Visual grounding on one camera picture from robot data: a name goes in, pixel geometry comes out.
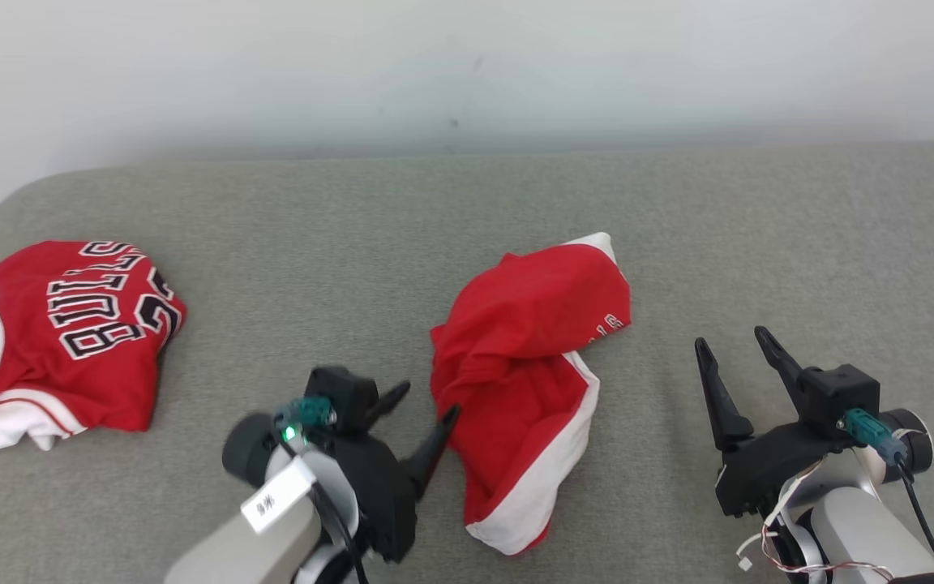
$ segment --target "black cable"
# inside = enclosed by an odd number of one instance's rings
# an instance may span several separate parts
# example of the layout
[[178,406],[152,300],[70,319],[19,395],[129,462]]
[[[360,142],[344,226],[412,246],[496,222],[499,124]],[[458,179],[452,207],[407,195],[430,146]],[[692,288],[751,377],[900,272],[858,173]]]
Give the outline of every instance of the black cable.
[[934,536],[932,535],[932,530],[928,528],[928,522],[924,521],[924,512],[922,508],[920,508],[918,495],[915,495],[915,477],[913,473],[910,472],[910,469],[907,468],[902,458],[902,455],[896,455],[896,461],[900,466],[900,476],[903,477],[904,487],[907,487],[907,495],[910,496],[910,506],[915,508],[915,514],[918,515],[918,522],[922,526],[924,538],[928,540],[929,547],[932,548],[932,553],[934,554]]
[[[290,455],[290,459],[293,460],[297,457],[297,452],[295,452],[293,448],[290,448],[290,444],[286,444],[286,440],[283,440],[278,429],[273,428],[272,436],[276,443]],[[349,555],[352,556],[352,565],[355,566],[355,576],[359,579],[359,584],[370,584],[370,581],[366,580],[366,569],[362,567],[362,555],[359,554],[359,547],[355,544],[355,539],[352,537],[352,532],[349,530],[348,524],[345,524],[344,518],[341,517],[341,511],[334,505],[333,499],[330,499],[330,495],[327,495],[323,485],[318,482],[312,484],[312,494],[315,495],[316,507],[322,505],[325,507],[324,510],[326,513],[334,518],[334,522],[337,524],[337,531],[340,531],[341,539],[345,541],[345,550],[348,550]]]
[[362,567],[362,556],[359,554],[359,547],[355,544],[355,539],[352,537],[352,532],[349,531],[348,525],[345,524],[344,518],[341,518],[341,511],[337,510],[337,506],[334,505],[333,499],[330,499],[330,495],[327,495],[326,489],[323,489],[323,485],[318,482],[312,484],[312,491],[315,493],[315,503],[316,505],[321,505],[326,507],[327,513],[330,513],[334,517],[334,522],[337,524],[337,531],[341,533],[341,539],[345,541],[345,550],[348,550],[349,555],[352,556],[352,565],[355,566],[355,576],[359,579],[359,584],[370,584],[366,580],[366,570]]

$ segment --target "gray couch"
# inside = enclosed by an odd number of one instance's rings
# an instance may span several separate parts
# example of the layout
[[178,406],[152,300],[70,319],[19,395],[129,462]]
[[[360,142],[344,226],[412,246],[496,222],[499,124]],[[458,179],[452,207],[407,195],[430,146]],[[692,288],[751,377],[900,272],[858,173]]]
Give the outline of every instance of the gray couch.
[[[403,565],[376,582],[773,582],[734,550],[692,350],[707,337],[756,429],[794,411],[752,337],[855,363],[934,435],[934,144],[730,152],[194,164],[46,178],[0,206],[0,259],[46,239],[131,241],[190,317],[150,432],[0,451],[0,584],[152,583],[249,496],[230,426],[300,395],[317,363],[408,377],[379,425],[405,453],[434,420],[427,330],[506,251],[611,233],[633,326],[585,349],[603,380],[589,450],[545,543],[507,558],[461,524],[447,455]],[[934,467],[918,481],[934,528]],[[919,533],[903,489],[883,498]]]

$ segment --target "wire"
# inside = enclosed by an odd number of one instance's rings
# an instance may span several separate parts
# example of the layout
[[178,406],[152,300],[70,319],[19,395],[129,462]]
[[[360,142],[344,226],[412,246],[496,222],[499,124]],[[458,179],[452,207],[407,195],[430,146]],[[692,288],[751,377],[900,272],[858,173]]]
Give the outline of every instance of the wire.
[[[740,557],[741,551],[744,550],[744,548],[747,547],[749,543],[755,539],[762,539],[761,547],[763,550],[763,555],[766,556],[766,559],[770,561],[774,568],[781,570],[781,572],[809,574],[815,572],[834,572],[835,569],[871,569],[874,570],[875,573],[878,573],[879,576],[885,578],[886,581],[893,580],[893,573],[890,573],[889,569],[885,568],[885,566],[872,565],[872,563],[868,562],[846,561],[837,563],[836,565],[786,565],[786,563],[782,563],[780,560],[774,558],[770,554],[770,548],[767,546],[767,543],[770,537],[778,536],[778,533],[770,531],[770,526],[772,526],[773,523],[778,520],[779,515],[783,513],[783,508],[785,508],[786,504],[788,504],[795,492],[798,491],[798,485],[807,479],[809,475],[815,473],[816,469],[819,469],[820,465],[823,465],[824,459],[825,458],[821,458],[818,462],[815,463],[815,465],[809,466],[808,469],[804,470],[801,474],[798,474],[788,489],[779,495],[778,503],[775,507],[773,507],[773,510],[770,511],[770,514],[767,515],[766,520],[763,521],[762,530],[760,530],[760,533],[749,537],[745,543],[741,544],[741,547],[739,547],[737,551],[738,557]],[[748,570],[748,568],[750,568],[750,562],[746,562],[746,559],[747,558],[742,558],[740,563],[741,569]]]
[[[273,428],[272,435],[273,439],[290,455],[290,459],[293,460],[297,457],[297,452],[290,448],[290,444],[286,444],[286,440],[283,440],[282,436],[279,436],[278,429]],[[352,566],[355,566],[355,576],[359,579],[359,584],[370,584],[370,581],[366,580],[366,569],[362,567],[362,555],[359,553],[359,547],[355,544],[355,539],[352,537],[352,532],[349,531],[348,524],[345,524],[344,518],[341,517],[341,511],[337,509],[333,499],[330,498],[330,495],[327,495],[326,489],[319,482],[312,484],[312,494],[315,495],[316,507],[322,506],[323,511],[334,518],[337,531],[340,531],[341,539],[344,540],[345,550],[348,550],[348,554],[352,556]]]
[[893,438],[894,438],[894,439],[901,439],[901,437],[907,436],[907,435],[925,435],[925,436],[927,436],[928,433],[927,433],[927,432],[921,432],[920,430],[915,430],[915,429],[913,429],[913,428],[900,428],[900,429],[897,429],[895,432],[893,432]]
[[823,565],[823,563],[818,563],[818,565],[784,565],[781,561],[774,558],[770,555],[770,548],[766,546],[767,541],[769,541],[769,528],[763,525],[763,555],[766,556],[770,563],[774,565],[774,568],[781,570],[781,572],[786,573],[814,573],[814,572],[834,572],[835,569],[870,569],[874,570],[878,576],[885,578],[887,582],[893,580],[894,576],[892,572],[889,572],[889,569],[885,568],[883,565],[873,565],[868,562],[855,562],[855,561],[846,561],[837,563],[836,565]]
[[907,495],[910,496],[910,506],[915,508],[915,515],[918,515],[918,522],[922,526],[924,538],[928,540],[929,547],[932,548],[932,553],[934,554],[934,536],[932,535],[932,530],[928,528],[928,522],[924,521],[924,512],[922,508],[920,508],[918,495],[915,495],[915,477],[913,473],[910,472],[910,469],[907,468],[903,458],[897,456],[896,462],[900,466],[900,475],[903,477],[904,487],[907,487]]
[[337,506],[334,505],[333,499],[330,499],[330,495],[327,495],[323,485],[318,482],[313,483],[312,491],[315,493],[316,505],[322,504],[327,513],[334,517],[337,531],[340,531],[341,539],[345,541],[345,550],[348,550],[349,555],[352,556],[352,565],[355,566],[355,574],[359,579],[359,584],[370,584],[366,580],[366,570],[362,567],[362,555],[359,554],[359,547],[356,546],[355,539],[352,537],[352,533],[349,532],[348,524],[345,524],[344,518],[341,518],[341,511],[337,510]]

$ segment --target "red fabric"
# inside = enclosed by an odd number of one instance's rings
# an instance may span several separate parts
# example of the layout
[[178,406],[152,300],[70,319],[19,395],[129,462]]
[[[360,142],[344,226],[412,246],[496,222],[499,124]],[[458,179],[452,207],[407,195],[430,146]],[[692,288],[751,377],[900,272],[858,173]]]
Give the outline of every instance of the red fabric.
[[[84,303],[71,302],[82,296]],[[89,309],[116,315],[85,314]],[[59,399],[85,427],[148,429],[158,352],[185,314],[133,245],[45,241],[22,249],[0,263],[0,394],[35,389]],[[107,341],[96,337],[98,329],[108,330]],[[68,349],[66,339],[78,348]]]
[[431,330],[431,394],[439,414],[462,407],[451,445],[467,474],[465,525],[499,504],[579,406],[586,381],[561,354],[629,323],[629,285],[592,245],[506,255],[460,292]]

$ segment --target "white wall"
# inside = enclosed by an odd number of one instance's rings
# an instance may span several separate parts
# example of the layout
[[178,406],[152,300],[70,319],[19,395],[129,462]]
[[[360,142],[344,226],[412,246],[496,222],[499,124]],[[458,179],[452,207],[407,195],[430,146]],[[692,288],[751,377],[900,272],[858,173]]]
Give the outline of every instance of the white wall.
[[0,200],[159,158],[934,138],[934,0],[0,0]]

